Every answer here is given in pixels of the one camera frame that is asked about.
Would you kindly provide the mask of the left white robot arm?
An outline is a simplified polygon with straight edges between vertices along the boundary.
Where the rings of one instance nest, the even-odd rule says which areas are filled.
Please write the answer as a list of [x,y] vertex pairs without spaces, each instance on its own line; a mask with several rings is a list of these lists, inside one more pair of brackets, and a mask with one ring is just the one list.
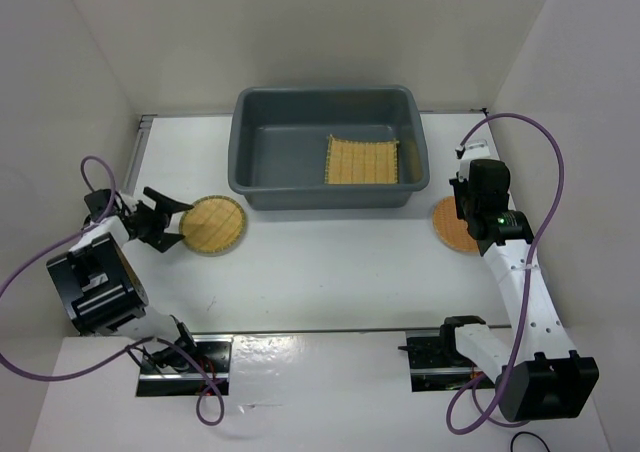
[[123,247],[139,241],[159,253],[181,242],[184,235],[167,230],[175,214],[191,204],[176,201],[146,187],[149,206],[109,189],[84,197],[89,215],[80,238],[46,262],[47,271],[72,325],[82,336],[126,336],[139,340],[155,336],[169,341],[145,354],[145,365],[178,372],[193,368],[199,347],[184,322],[150,306],[144,286]]

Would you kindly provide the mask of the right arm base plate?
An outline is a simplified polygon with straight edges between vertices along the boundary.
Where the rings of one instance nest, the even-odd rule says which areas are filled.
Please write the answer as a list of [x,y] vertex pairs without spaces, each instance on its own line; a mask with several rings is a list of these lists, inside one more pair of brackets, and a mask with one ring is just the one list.
[[407,331],[398,349],[408,359],[413,392],[457,391],[481,373],[469,359],[446,353],[437,329]]

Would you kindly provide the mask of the square bamboo mat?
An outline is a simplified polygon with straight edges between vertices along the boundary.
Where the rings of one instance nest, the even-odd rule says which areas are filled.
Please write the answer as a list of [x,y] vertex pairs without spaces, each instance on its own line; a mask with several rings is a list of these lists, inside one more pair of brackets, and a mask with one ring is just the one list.
[[327,185],[398,184],[397,140],[355,141],[330,135],[325,161]]

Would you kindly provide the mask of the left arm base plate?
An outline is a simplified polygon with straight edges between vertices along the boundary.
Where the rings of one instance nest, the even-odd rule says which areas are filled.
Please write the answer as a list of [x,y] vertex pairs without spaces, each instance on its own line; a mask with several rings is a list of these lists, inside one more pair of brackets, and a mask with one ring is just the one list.
[[[227,396],[233,336],[199,334],[194,336],[194,342],[197,347],[195,361],[217,384],[220,393]],[[203,376],[183,359],[175,369],[154,363],[147,347],[136,348],[136,353],[139,355],[137,397],[191,397],[198,396],[206,388]]]

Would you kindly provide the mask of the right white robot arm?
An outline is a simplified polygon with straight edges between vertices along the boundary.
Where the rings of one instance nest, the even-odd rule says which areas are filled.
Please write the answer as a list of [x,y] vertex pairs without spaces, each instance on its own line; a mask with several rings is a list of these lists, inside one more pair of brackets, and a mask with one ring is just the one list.
[[495,386],[509,422],[576,418],[599,379],[563,328],[537,261],[525,214],[509,207],[511,175],[495,159],[464,160],[451,179],[456,214],[465,222],[497,283],[514,332],[504,345],[478,316],[454,316],[440,328],[438,353],[466,359]]

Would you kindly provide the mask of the round yellow bamboo tray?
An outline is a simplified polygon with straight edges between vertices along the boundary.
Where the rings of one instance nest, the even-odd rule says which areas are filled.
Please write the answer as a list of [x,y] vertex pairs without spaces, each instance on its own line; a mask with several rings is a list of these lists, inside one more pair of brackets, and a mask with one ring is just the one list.
[[196,200],[179,222],[184,245],[202,255],[218,255],[230,250],[246,229],[245,210],[237,201],[223,195]]

